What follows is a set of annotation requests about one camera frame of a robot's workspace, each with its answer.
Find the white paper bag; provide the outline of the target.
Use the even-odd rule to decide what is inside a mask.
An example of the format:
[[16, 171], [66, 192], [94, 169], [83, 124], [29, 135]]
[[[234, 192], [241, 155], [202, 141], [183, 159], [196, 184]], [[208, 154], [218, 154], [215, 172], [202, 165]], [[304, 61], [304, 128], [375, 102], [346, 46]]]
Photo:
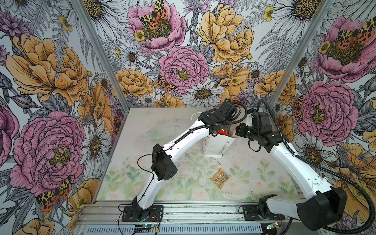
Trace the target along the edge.
[[221, 158], [235, 141], [236, 125], [231, 125], [227, 136], [219, 134], [210, 134], [203, 139], [204, 157]]

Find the small clear cracker packet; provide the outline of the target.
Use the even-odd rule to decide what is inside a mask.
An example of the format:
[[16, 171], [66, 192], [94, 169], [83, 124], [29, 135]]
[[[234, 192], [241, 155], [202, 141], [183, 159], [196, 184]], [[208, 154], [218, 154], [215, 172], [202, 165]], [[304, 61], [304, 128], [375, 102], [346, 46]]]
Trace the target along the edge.
[[219, 188], [222, 189], [224, 184], [230, 179], [230, 175], [225, 173], [222, 168], [211, 178], [211, 181]]

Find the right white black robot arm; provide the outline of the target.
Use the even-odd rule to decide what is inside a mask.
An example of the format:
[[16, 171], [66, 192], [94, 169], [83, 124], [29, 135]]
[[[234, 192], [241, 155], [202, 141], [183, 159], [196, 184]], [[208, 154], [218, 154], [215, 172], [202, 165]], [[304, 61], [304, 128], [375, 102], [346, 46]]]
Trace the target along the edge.
[[266, 112], [251, 114], [250, 126], [241, 123], [236, 135], [256, 141], [261, 148], [275, 157], [288, 171], [301, 189], [304, 200], [287, 200], [270, 194], [259, 199], [258, 215], [266, 219], [281, 214], [301, 221], [308, 229], [316, 231], [340, 221], [344, 214], [347, 195], [335, 189], [299, 156], [289, 139], [280, 131], [273, 131]]

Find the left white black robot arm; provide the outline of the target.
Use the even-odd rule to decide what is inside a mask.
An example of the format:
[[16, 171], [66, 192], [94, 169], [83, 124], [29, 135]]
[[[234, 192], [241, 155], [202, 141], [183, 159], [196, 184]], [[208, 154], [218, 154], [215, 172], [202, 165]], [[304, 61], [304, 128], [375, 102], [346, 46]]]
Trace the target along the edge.
[[177, 173], [175, 162], [182, 154], [210, 134], [242, 122], [247, 115], [247, 108], [241, 103], [226, 99], [218, 108], [202, 112], [192, 126], [173, 141], [162, 146], [156, 144], [150, 154], [151, 170], [145, 170], [151, 176], [141, 193], [133, 199], [132, 208], [149, 209], [163, 184]]

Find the green circuit board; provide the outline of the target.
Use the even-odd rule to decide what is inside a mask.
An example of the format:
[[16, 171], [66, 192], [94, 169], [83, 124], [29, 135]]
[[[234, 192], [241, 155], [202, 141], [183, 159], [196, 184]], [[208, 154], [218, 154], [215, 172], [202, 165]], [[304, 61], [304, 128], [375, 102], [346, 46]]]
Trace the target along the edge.
[[140, 224], [140, 225], [135, 225], [135, 228], [133, 230], [133, 235], [137, 233], [150, 233], [152, 231], [158, 232], [160, 228], [159, 224]]

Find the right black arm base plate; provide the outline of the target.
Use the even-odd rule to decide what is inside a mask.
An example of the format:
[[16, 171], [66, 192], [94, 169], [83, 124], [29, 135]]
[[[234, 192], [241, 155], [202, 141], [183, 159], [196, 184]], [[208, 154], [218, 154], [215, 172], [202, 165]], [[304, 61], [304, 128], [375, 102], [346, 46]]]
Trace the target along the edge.
[[280, 214], [267, 214], [264, 217], [259, 215], [256, 204], [241, 205], [238, 212], [243, 215], [245, 221], [285, 221], [285, 216]]

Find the right aluminium corner post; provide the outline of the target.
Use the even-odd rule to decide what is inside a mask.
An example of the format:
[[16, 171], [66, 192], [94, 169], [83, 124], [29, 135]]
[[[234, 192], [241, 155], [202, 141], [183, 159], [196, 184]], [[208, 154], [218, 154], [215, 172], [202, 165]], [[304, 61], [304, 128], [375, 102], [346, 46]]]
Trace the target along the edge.
[[299, 63], [300, 59], [302, 58], [305, 49], [309, 46], [310, 41], [312, 40], [313, 36], [315, 35], [317, 28], [322, 25], [322, 22], [329, 12], [329, 9], [333, 1], [321, 1], [318, 6], [316, 13], [313, 16], [312, 22], [308, 25], [306, 33], [302, 34], [302, 38], [300, 43], [298, 44], [297, 49], [294, 51], [293, 56], [285, 69], [285, 72], [276, 87], [276, 90], [273, 92], [268, 104], [273, 106], [277, 100], [279, 99], [280, 95], [284, 91], [285, 86], [290, 81], [293, 72]]

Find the aluminium corner post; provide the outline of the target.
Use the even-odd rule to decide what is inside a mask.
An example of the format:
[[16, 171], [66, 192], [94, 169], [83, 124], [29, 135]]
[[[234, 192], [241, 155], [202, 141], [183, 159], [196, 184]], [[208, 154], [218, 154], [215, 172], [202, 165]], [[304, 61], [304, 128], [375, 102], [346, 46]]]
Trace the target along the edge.
[[306, 33], [302, 34], [302, 38], [300, 43], [298, 44], [297, 49], [294, 51], [293, 56], [285, 69], [285, 72], [276, 87], [276, 90], [273, 92], [268, 104], [273, 106], [277, 100], [279, 99], [280, 95], [284, 91], [285, 86], [290, 81], [293, 72], [299, 63], [300, 59], [302, 58], [305, 49], [309, 46], [310, 41], [312, 40], [313, 36], [315, 35], [317, 28], [322, 25], [322, 22], [329, 12], [329, 9], [333, 1], [321, 1], [318, 6], [316, 13], [313, 16], [312, 22], [308, 25]]
[[101, 43], [100, 37], [97, 34], [96, 27], [92, 23], [92, 20], [88, 14], [88, 11], [83, 3], [83, 1], [73, 1], [72, 5], [75, 9], [75, 11], [78, 14], [78, 18], [80, 22], [82, 23], [82, 26], [85, 29], [85, 33], [87, 34], [88, 38], [91, 40], [92, 46], [96, 52], [96, 55], [98, 56], [104, 71], [108, 75], [108, 78], [114, 88], [115, 93], [117, 94], [117, 97], [119, 99], [119, 102], [125, 112], [126, 115], [128, 115], [130, 106], [127, 102], [124, 93], [122, 91], [122, 88], [119, 85], [119, 82], [115, 76], [115, 72], [113, 70], [113, 67], [108, 59], [108, 56], [104, 50], [104, 47]]

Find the aluminium frame rail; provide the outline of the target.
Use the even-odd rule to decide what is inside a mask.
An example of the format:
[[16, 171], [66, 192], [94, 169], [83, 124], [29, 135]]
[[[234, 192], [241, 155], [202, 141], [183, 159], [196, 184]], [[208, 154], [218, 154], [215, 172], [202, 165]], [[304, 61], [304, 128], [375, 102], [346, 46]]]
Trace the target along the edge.
[[[116, 225], [121, 222], [120, 213], [129, 201], [100, 201], [85, 206], [78, 225]], [[256, 205], [257, 201], [157, 201], [163, 206], [162, 224], [209, 224], [245, 223], [240, 212], [242, 205]]]

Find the left aluminium corner post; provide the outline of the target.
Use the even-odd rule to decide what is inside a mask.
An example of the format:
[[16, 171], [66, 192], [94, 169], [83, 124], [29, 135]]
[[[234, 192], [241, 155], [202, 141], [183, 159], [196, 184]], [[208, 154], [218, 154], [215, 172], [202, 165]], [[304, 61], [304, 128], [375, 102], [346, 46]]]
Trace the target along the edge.
[[78, 14], [78, 18], [80, 22], [82, 23], [82, 26], [85, 29], [85, 33], [87, 34], [88, 38], [91, 40], [92, 46], [96, 52], [96, 55], [98, 56], [104, 71], [108, 75], [108, 78], [114, 88], [115, 93], [117, 94], [117, 97], [119, 99], [119, 102], [125, 112], [126, 115], [128, 115], [130, 106], [127, 102], [124, 93], [122, 91], [122, 88], [119, 85], [119, 82], [115, 76], [115, 72], [113, 70], [113, 67], [108, 59], [108, 56], [104, 50], [104, 47], [101, 43], [100, 37], [97, 34], [96, 27], [92, 23], [92, 20], [88, 14], [88, 11], [83, 3], [83, 1], [73, 1], [72, 5], [75, 9], [75, 11]]

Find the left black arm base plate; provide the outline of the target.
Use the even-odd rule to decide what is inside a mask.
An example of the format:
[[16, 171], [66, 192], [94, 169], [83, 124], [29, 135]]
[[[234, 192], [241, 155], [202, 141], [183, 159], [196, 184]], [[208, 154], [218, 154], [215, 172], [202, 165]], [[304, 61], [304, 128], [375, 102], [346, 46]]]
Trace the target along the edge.
[[142, 210], [139, 206], [125, 206], [122, 211], [122, 222], [161, 222], [163, 220], [164, 207], [151, 206]]

